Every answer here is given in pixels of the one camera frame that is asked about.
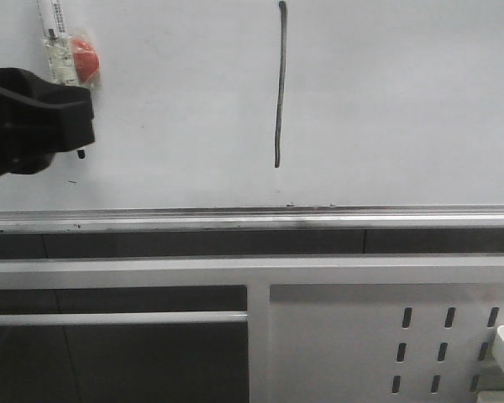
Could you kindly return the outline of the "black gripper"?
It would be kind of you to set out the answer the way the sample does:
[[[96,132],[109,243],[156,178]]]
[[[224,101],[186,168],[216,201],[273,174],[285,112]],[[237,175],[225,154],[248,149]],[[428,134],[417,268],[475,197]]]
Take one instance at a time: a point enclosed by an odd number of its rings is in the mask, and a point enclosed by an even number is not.
[[[95,142],[89,90],[0,67],[0,176],[33,175],[54,155]]]

